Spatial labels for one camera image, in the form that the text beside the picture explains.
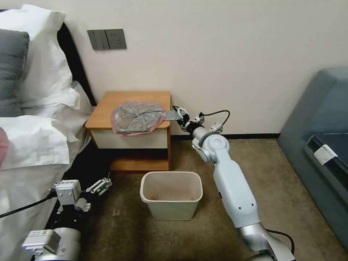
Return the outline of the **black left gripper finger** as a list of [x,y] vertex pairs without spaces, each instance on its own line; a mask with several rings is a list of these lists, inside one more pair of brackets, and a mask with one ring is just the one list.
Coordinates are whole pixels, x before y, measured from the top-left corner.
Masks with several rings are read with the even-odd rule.
[[105,194],[112,186],[111,180],[98,180],[91,186],[91,199],[95,200]]
[[108,178],[103,178],[95,182],[86,189],[86,192],[105,192],[108,190]]

